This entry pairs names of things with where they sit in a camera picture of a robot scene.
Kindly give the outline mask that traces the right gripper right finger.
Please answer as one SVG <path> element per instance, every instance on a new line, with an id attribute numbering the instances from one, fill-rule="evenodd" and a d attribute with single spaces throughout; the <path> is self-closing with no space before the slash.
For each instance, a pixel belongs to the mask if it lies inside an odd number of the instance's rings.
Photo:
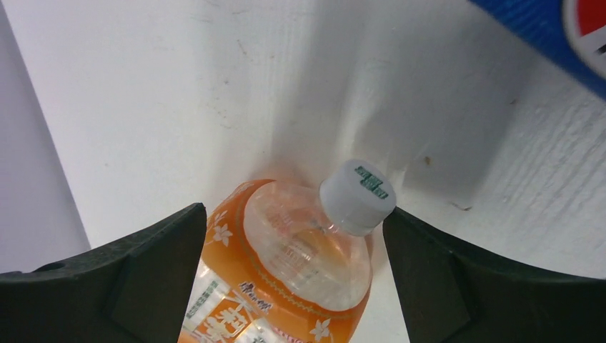
<path id="1" fill-rule="evenodd" d="M 402 209 L 382 232 L 411 342 L 603 342 L 605 280 L 495 254 Z"/>

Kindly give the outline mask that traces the wide orange drink bottle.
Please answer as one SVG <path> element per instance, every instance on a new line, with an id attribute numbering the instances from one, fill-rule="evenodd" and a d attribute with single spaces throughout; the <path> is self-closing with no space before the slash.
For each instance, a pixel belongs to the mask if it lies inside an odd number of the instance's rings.
<path id="1" fill-rule="evenodd" d="M 209 216 L 180 342 L 348 342 L 372 285 L 370 234 L 396 207 L 350 159 L 317 188 L 255 179 Z"/>

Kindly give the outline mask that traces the blue cap pepsi bottle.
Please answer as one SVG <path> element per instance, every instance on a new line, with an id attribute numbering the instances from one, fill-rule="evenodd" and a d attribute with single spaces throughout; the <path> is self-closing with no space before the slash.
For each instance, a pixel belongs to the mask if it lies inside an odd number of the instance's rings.
<path id="1" fill-rule="evenodd" d="M 605 2 L 475 0 L 473 4 L 605 99 Z"/>

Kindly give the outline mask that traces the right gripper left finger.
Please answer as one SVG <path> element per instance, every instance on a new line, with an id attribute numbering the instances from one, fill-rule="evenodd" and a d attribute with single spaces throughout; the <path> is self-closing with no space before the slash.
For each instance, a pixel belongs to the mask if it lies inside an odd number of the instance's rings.
<path id="1" fill-rule="evenodd" d="M 1 275 L 3 342 L 176 342 L 204 244 L 191 204 L 101 247 Z"/>

